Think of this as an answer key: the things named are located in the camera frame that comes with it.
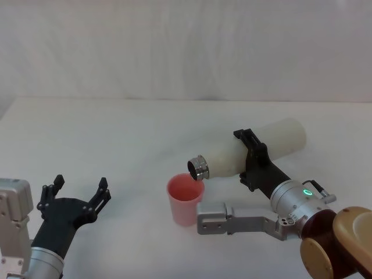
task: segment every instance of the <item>metal cylinder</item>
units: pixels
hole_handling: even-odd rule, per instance
[[[39,247],[32,247],[28,279],[60,279],[64,261],[56,253]]]
[[[203,180],[209,178],[209,168],[202,155],[192,158],[187,163],[188,171],[194,180]]]

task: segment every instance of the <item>silver metal arm link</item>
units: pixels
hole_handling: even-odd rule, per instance
[[[26,180],[0,178],[0,279],[24,278],[31,258],[28,214],[33,209]]]
[[[223,202],[199,203],[197,207],[199,234],[232,235],[262,231],[279,240],[295,232],[291,218],[278,218],[267,209],[248,209],[226,206]]]

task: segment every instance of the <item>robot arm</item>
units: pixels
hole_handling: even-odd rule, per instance
[[[345,278],[357,271],[372,278],[372,212],[349,208],[336,214],[326,205],[336,197],[313,180],[301,184],[290,179],[271,162],[267,146],[252,130],[234,135],[248,150],[240,181],[251,191],[261,190],[270,199],[272,212],[200,203],[198,233],[263,231],[280,240],[295,234],[302,239],[301,257],[313,278]],[[322,198],[306,183],[312,183]]]
[[[44,219],[32,245],[28,237],[28,214],[32,211],[30,185],[25,180],[0,179],[0,279],[61,279],[64,258],[76,231],[93,223],[111,199],[105,178],[89,202],[56,199],[65,181],[43,186],[37,208]]]

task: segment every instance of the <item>screw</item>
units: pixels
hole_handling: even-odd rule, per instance
[[[290,224],[290,225],[293,225],[295,222],[294,222],[294,220],[292,219],[292,218],[287,218],[287,222],[288,222],[288,224]]]

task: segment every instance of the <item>white bottle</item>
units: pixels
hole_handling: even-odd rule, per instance
[[[271,160],[298,151],[306,144],[305,129],[293,118],[253,128],[252,131],[267,145]],[[234,176],[245,172],[247,153],[247,147],[231,133],[229,138],[210,146],[203,155],[188,161],[188,170],[195,180]]]

